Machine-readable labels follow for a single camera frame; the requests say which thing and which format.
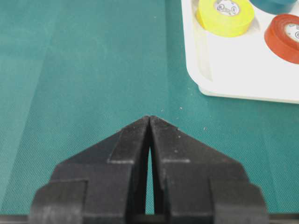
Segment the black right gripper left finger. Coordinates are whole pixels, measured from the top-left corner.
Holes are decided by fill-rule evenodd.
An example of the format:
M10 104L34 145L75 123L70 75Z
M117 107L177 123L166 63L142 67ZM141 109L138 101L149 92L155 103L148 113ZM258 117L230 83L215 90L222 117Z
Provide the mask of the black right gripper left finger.
M149 152L145 116L59 163L35 194L31 224L125 224L145 212Z

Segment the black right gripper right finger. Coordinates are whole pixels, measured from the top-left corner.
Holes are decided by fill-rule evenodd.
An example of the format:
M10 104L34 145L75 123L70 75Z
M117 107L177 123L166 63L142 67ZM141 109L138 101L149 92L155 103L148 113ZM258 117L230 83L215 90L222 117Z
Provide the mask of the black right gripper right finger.
M171 224L266 224L261 190L243 165L150 117L155 212Z

